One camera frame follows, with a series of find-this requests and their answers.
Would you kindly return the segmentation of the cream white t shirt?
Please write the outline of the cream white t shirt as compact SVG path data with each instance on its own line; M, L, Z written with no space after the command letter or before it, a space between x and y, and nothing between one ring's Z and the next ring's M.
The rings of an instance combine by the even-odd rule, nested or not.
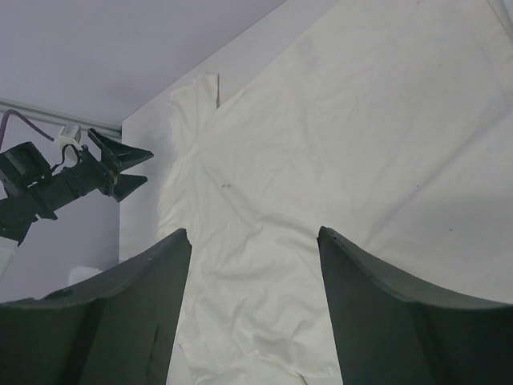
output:
M342 1L181 151L177 338L195 384L340 380L330 227L428 282L512 300L512 42L487 1Z

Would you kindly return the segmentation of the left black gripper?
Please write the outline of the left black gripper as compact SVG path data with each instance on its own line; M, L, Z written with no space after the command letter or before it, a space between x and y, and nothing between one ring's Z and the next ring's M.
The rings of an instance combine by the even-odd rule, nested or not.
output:
M150 160L154 156L152 152L116 142L94 128L87 131L87 136L99 148L102 163L87 146L82 146L76 164L64 168L50 180L52 209L60 209L95 190L116 201L123 201L147 182L145 176L120 174L114 177L107 167L113 172L122 172Z

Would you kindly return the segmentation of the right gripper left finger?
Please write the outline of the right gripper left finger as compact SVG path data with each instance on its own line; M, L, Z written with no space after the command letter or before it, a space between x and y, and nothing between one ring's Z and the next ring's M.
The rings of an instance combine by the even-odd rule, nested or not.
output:
M83 282L3 303L2 383L165 383L190 259L178 229Z

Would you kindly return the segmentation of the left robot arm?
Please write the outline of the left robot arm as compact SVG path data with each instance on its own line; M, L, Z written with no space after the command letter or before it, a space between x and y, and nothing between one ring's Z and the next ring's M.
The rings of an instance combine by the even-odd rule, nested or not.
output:
M6 198L1 200L1 273L13 261L30 227L39 219L55 221L56 211L97 190L120 202L147 182L147 177L123 172L154 154L118 143L95 129L87 133L100 150L96 159L82 145L65 144L76 156L75 164L60 172L50 166L31 143L17 145L1 154L1 182Z

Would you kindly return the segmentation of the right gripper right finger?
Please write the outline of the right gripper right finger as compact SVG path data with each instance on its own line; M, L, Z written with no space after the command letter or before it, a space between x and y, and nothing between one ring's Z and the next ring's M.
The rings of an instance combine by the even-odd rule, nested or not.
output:
M327 227L317 243L343 383L511 383L511 305L426 282Z

